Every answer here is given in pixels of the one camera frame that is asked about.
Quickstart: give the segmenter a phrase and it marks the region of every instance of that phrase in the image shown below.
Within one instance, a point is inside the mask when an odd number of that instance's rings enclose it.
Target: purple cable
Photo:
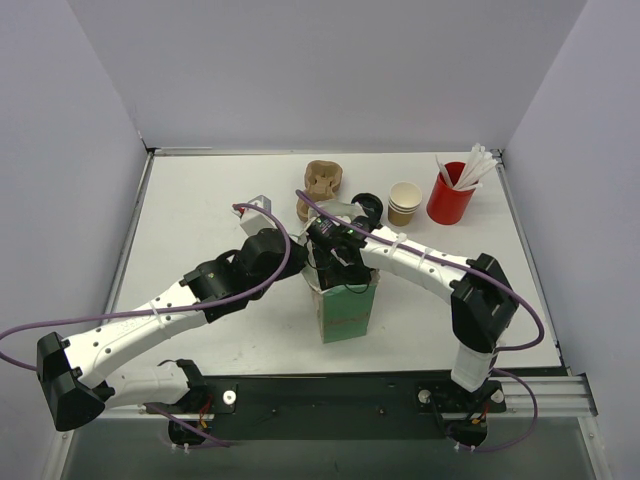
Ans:
[[[168,418],[169,420],[171,420],[172,422],[176,422],[178,425],[180,425],[182,428],[186,428],[187,430],[192,431],[193,433],[195,433],[196,435],[199,435],[203,438],[206,438],[207,440],[209,440],[210,442],[214,442],[216,444],[216,446],[218,447],[224,447],[224,448],[229,448],[231,446],[231,444],[229,442],[225,442],[224,440],[220,440],[219,438],[216,438],[212,435],[209,435],[206,432],[203,432],[201,430],[198,430],[196,427],[189,425],[187,422],[185,422],[184,420],[180,420],[178,417],[175,417],[173,415],[171,415],[169,412],[165,412],[164,410],[156,407],[155,405],[152,405],[151,403],[145,403],[144,404],[145,407],[147,407],[149,410],[152,410],[156,413],[159,413],[160,415],[162,415],[163,417]]]
[[[471,450],[471,447],[469,447],[468,445],[460,444],[460,446],[463,447],[465,450],[473,451],[473,453],[494,453],[494,452],[499,452],[501,450],[505,450],[509,447],[512,447],[515,444],[523,441],[525,438],[529,437],[529,435],[531,435],[535,430],[536,424],[538,423],[538,401],[536,400],[536,396],[533,393],[533,390],[531,390],[531,387],[527,385],[527,382],[522,380],[517,375],[514,375],[513,373],[509,373],[505,370],[500,370],[499,368],[494,368],[493,371],[498,375],[504,375],[505,377],[513,378],[516,382],[522,385],[527,392],[529,392],[529,395],[531,396],[531,401],[533,402],[533,418],[531,419],[531,424],[529,425],[529,428],[527,429],[526,432],[524,432],[519,437],[516,437],[513,440],[509,440],[508,442],[504,442],[500,445],[495,445],[493,447],[480,446],[478,448]]]
[[[206,308],[219,307],[221,305],[227,305],[232,302],[237,302],[238,300],[242,300],[243,298],[250,297],[254,293],[257,293],[260,290],[267,288],[269,285],[271,285],[273,282],[276,281],[278,276],[280,276],[282,271],[287,266],[287,262],[289,261],[289,256],[291,255],[291,240],[289,239],[289,234],[287,233],[286,228],[284,228],[284,225],[282,225],[282,223],[280,223],[280,221],[275,216],[273,216],[271,212],[268,212],[263,208],[260,208],[256,205],[252,205],[250,203],[238,203],[238,204],[235,204],[233,208],[236,210],[239,210],[240,208],[249,208],[249,209],[258,211],[263,215],[266,215],[269,219],[273,221],[273,223],[275,223],[276,227],[278,227],[278,230],[280,230],[280,232],[284,236],[285,250],[284,250],[284,256],[282,257],[282,262],[280,263],[276,271],[273,272],[273,274],[269,278],[267,278],[264,282],[262,282],[260,285],[250,288],[246,292],[242,292],[242,293],[239,293],[238,295],[224,298],[222,300],[216,300],[214,302],[209,302],[209,303],[198,303],[196,305],[184,305],[180,307],[158,308],[156,309],[155,312],[153,310],[136,310],[136,311],[129,311],[129,312],[104,313],[102,315],[69,318],[65,320],[49,320],[46,322],[27,323],[26,325],[19,325],[17,327],[10,328],[9,330],[5,330],[4,332],[0,333],[0,341],[5,339],[9,335],[13,335],[14,333],[23,332],[25,330],[32,330],[34,328],[57,327],[60,325],[74,325],[76,323],[86,323],[86,322],[99,322],[102,320],[111,320],[114,318],[144,317],[147,315],[156,315],[156,314],[162,315],[165,313],[181,313],[181,312],[191,312],[195,310],[204,310]],[[5,362],[15,365],[16,367],[24,368],[26,370],[32,370],[34,372],[36,371],[36,367],[34,365],[29,365],[28,363],[24,363],[24,362],[21,362],[20,360],[16,360],[15,358],[10,357],[3,352],[0,352],[0,360],[4,360]]]
[[[363,230],[362,228],[360,228],[360,227],[358,227],[356,225],[352,225],[352,224],[350,224],[348,222],[345,222],[344,220],[339,219],[335,215],[331,215],[326,210],[322,209],[321,207],[318,207],[314,203],[314,201],[311,200],[303,191],[296,190],[296,195],[298,195],[298,197],[300,197],[300,199],[304,203],[309,205],[310,208],[313,208],[316,212],[318,212],[321,215],[324,215],[325,217],[333,220],[334,222],[338,222],[340,225],[344,225],[345,227],[349,227],[349,228],[355,230],[356,232],[358,232],[359,234],[364,235],[365,237],[372,238],[376,242],[382,243],[384,245],[393,246],[394,243],[391,240],[387,240],[385,238],[381,238],[381,237],[378,237],[376,235],[373,235],[373,234],[367,232],[366,230]],[[490,277],[486,273],[480,272],[478,270],[474,270],[473,268],[467,267],[465,265],[459,265],[459,264],[457,264],[455,262],[451,262],[451,261],[446,260],[444,258],[434,257],[432,255],[425,254],[424,252],[421,252],[420,250],[415,249],[413,247],[410,247],[408,245],[404,245],[404,244],[400,243],[398,245],[398,248],[400,248],[401,250],[405,250],[407,252],[413,253],[414,255],[417,255],[418,257],[424,256],[424,258],[426,258],[427,260],[430,260],[432,262],[439,263],[441,265],[446,265],[446,266],[452,267],[452,268],[457,268],[458,270],[462,270],[463,272],[467,272],[467,273],[470,273],[472,275],[475,275],[476,277],[482,278],[483,280],[486,280],[487,282],[489,282],[491,285],[494,285],[495,287],[497,287],[500,290],[502,290],[503,292],[505,292],[507,295],[509,295],[511,298],[513,298],[516,302],[518,302],[520,305],[522,305],[527,312],[529,312],[531,317],[533,317],[534,322],[536,322],[536,326],[538,327],[538,336],[536,337],[536,339],[532,340],[530,342],[527,342],[527,343],[523,343],[522,345],[514,345],[514,346],[510,346],[510,347],[498,347],[495,350],[496,353],[498,353],[498,352],[513,352],[513,351],[518,351],[518,350],[526,350],[527,348],[535,347],[536,345],[539,345],[540,343],[542,343],[542,340],[544,339],[544,324],[542,323],[542,320],[540,319],[540,317],[538,316],[538,314],[536,313],[534,308],[529,304],[529,302],[527,302],[524,298],[522,298],[520,295],[518,295],[516,292],[511,290],[506,285],[500,283],[498,280],[496,280],[493,277]]]

